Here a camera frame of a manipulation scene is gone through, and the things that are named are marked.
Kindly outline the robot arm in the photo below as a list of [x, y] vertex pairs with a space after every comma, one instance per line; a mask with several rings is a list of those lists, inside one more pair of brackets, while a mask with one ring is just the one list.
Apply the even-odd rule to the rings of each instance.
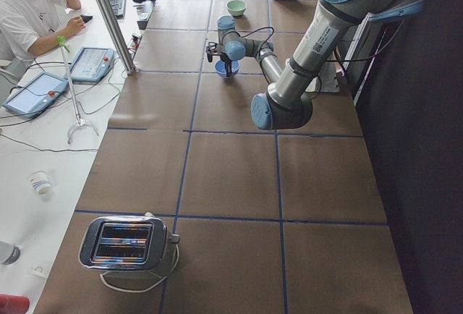
[[308, 123], [313, 107], [308, 85], [318, 76], [348, 29], [366, 17], [372, 22], [393, 22], [422, 11], [425, 0], [318, 0], [312, 23], [295, 52], [280, 65], [271, 44], [242, 37], [234, 18], [218, 19], [218, 42], [206, 47], [208, 61], [219, 56], [227, 77], [232, 63], [252, 57], [260, 64], [269, 85], [251, 102], [252, 120], [261, 130], [287, 130]]

